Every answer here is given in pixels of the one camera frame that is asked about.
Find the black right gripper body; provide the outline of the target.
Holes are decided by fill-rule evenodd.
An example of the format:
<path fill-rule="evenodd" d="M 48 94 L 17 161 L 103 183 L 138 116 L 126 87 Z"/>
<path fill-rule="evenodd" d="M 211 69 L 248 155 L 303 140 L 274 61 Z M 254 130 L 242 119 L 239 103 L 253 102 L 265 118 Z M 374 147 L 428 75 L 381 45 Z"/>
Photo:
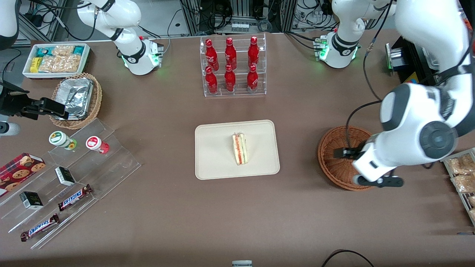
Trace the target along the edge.
<path fill-rule="evenodd" d="M 29 111 L 35 111 L 31 107 L 32 103 L 36 101 L 28 97 L 29 91 L 23 90 L 9 82 L 2 82 L 1 87 L 1 115 L 26 117 L 32 120 L 38 119 L 38 114 L 29 113 Z"/>

